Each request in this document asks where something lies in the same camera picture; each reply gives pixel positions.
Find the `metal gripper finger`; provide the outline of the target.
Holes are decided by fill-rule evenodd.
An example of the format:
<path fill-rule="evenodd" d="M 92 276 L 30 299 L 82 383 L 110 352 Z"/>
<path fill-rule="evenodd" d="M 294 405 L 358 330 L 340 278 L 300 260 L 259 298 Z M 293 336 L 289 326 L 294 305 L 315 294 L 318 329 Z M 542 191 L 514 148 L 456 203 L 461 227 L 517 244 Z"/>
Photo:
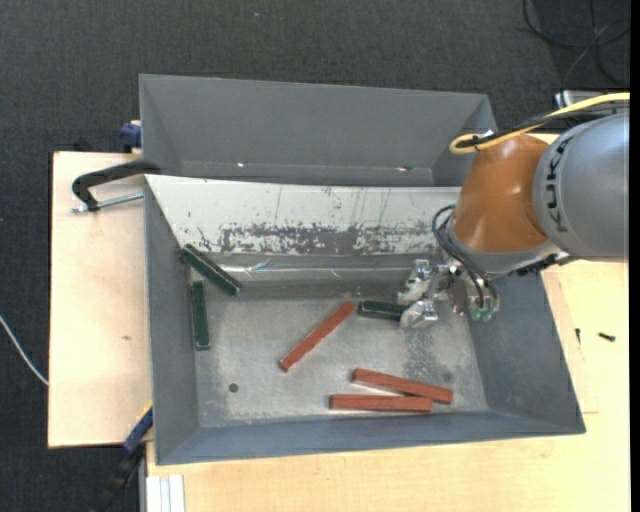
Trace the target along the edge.
<path fill-rule="evenodd" d="M 397 302 L 413 303 L 421 299 L 427 292 L 433 275 L 433 266 L 428 259 L 416 259 L 409 277 L 397 293 Z"/>
<path fill-rule="evenodd" d="M 409 305 L 400 316 L 399 326 L 402 329 L 417 329 L 439 319 L 436 306 L 431 299 L 420 299 Z"/>

